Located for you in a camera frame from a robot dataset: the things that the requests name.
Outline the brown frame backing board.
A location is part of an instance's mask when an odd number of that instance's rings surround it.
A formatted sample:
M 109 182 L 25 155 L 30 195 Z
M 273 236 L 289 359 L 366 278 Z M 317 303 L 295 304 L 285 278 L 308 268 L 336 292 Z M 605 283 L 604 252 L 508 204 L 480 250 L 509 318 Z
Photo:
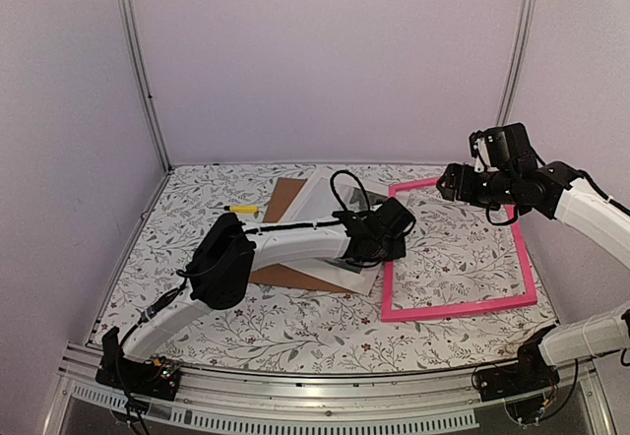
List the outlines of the brown frame backing board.
M 267 206 L 263 222 L 279 222 L 280 218 L 286 212 L 305 183 L 305 179 L 280 178 L 276 183 L 271 200 Z M 251 275 L 250 282 L 260 285 L 308 291 L 348 293 L 348 289 L 316 279 L 283 265 L 273 265 L 254 272 Z

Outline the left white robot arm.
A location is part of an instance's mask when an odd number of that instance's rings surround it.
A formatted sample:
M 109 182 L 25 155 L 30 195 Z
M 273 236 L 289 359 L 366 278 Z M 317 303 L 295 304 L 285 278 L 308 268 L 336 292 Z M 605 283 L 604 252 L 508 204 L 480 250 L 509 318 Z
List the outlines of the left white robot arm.
M 225 213 L 177 271 L 181 284 L 143 309 L 125 335 L 113 327 L 102 337 L 101 367 L 124 389 L 139 389 L 147 379 L 145 361 L 188 324 L 238 305 L 254 272 L 310 259 L 375 267 L 405 257 L 415 224 L 395 198 L 374 210 L 343 208 L 322 218 L 263 225 Z

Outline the pink picture frame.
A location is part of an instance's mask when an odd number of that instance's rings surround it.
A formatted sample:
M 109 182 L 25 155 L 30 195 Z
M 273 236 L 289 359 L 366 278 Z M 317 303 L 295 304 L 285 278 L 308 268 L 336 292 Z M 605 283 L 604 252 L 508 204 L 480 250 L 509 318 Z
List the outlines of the pink picture frame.
M 525 292 L 520 295 L 463 302 L 452 305 L 431 306 L 422 308 L 394 309 L 394 270 L 395 263 L 384 265 L 384 284 L 382 293 L 381 320 L 388 323 L 415 322 L 425 320 L 440 320 L 446 318 L 460 318 L 502 312 L 517 308 L 529 307 L 537 304 L 537 290 L 530 259 L 526 249 L 526 242 L 520 225 L 516 222 L 514 206 L 505 207 L 510 223 L 511 233 L 519 259 L 519 266 L 524 279 Z

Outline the landscape photo with white mat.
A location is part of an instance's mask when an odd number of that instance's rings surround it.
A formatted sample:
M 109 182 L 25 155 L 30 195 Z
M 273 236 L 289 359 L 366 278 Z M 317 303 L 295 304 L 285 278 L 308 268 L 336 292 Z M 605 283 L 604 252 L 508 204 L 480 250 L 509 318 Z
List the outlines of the landscape photo with white mat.
M 330 177 L 333 173 L 334 170 L 330 167 L 316 167 L 280 221 L 321 219 L 338 211 L 341 208 L 340 203 L 345 203 L 350 210 L 358 212 L 364 210 L 367 205 L 374 206 L 377 202 L 387 199 L 386 185 L 363 179 L 361 186 L 366 192 L 362 193 L 360 185 L 344 174 L 338 176 L 335 181 L 340 196 L 336 199 L 330 188 Z M 290 262 L 284 266 L 362 295 L 370 293 L 379 273 L 377 268 L 362 269 L 342 259 L 309 259 Z

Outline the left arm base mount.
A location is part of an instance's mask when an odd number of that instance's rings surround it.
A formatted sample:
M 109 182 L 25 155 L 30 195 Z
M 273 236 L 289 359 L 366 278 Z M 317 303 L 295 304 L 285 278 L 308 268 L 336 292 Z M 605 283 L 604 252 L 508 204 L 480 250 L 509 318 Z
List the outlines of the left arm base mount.
M 173 402 L 180 386 L 181 371 L 176 362 L 163 356 L 137 362 L 118 354 L 101 359 L 95 381 L 131 395 Z

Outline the yellow handled screwdriver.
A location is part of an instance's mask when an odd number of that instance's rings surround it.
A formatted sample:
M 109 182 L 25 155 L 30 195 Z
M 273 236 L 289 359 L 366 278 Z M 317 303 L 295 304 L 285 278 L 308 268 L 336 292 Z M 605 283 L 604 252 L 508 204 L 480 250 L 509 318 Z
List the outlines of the yellow handled screwdriver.
M 215 207 L 210 207 L 210 211 L 221 214 L 232 213 L 237 215 L 255 216 L 260 212 L 260 208 L 252 205 L 219 205 Z

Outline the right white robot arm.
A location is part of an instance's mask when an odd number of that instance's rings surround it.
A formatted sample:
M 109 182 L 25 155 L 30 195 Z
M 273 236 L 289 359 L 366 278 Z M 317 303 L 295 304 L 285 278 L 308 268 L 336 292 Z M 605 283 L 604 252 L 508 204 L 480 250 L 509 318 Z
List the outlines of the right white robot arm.
M 469 144 L 474 163 L 450 163 L 438 179 L 443 199 L 488 213 L 511 206 L 516 218 L 536 211 L 577 230 L 628 265 L 629 211 L 605 194 L 588 172 L 562 161 L 544 162 L 522 123 L 474 132 Z M 628 347 L 629 305 L 623 303 L 529 338 L 519 348 L 522 360 L 510 368 L 509 383 L 516 391 L 528 392 L 545 378 L 547 367 Z

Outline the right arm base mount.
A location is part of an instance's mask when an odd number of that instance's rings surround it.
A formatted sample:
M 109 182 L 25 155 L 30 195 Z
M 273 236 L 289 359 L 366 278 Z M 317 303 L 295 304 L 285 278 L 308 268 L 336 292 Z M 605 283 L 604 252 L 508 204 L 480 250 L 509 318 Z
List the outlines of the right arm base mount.
M 542 422 L 556 400 L 559 382 L 556 369 L 529 362 L 483 364 L 471 376 L 481 400 L 502 401 L 508 417 L 519 425 Z

